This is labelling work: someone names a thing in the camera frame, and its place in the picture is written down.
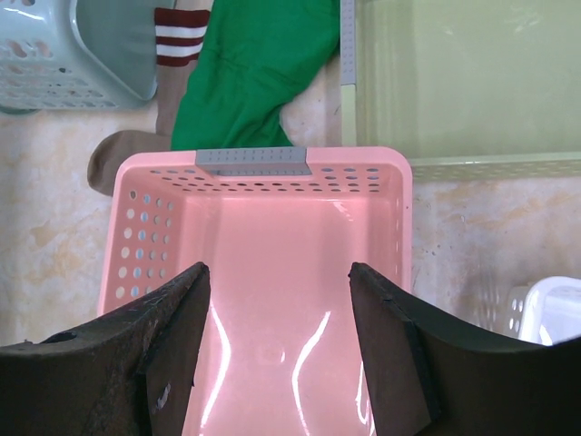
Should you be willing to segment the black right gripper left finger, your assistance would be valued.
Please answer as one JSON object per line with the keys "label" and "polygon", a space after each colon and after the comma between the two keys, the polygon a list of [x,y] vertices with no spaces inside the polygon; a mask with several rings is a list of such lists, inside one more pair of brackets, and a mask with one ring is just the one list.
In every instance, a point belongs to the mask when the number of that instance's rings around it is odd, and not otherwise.
{"label": "black right gripper left finger", "polygon": [[2,434],[182,434],[210,297],[196,263],[90,322],[2,347]]}

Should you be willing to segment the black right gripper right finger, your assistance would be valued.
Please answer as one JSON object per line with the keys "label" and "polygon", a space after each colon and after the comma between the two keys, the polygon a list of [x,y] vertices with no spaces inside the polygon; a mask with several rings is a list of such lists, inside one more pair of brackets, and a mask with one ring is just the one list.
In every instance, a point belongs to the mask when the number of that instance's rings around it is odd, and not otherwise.
{"label": "black right gripper right finger", "polygon": [[365,263],[350,294],[379,435],[577,435],[580,342],[490,332],[402,290]]}

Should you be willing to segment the light blue laundry basket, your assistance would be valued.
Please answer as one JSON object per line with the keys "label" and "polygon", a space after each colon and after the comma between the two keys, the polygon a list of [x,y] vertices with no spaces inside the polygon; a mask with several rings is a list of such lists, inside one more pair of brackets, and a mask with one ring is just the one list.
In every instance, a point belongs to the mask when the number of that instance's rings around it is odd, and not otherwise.
{"label": "light blue laundry basket", "polygon": [[154,12],[173,1],[1,4],[1,111],[135,109],[157,90]]}

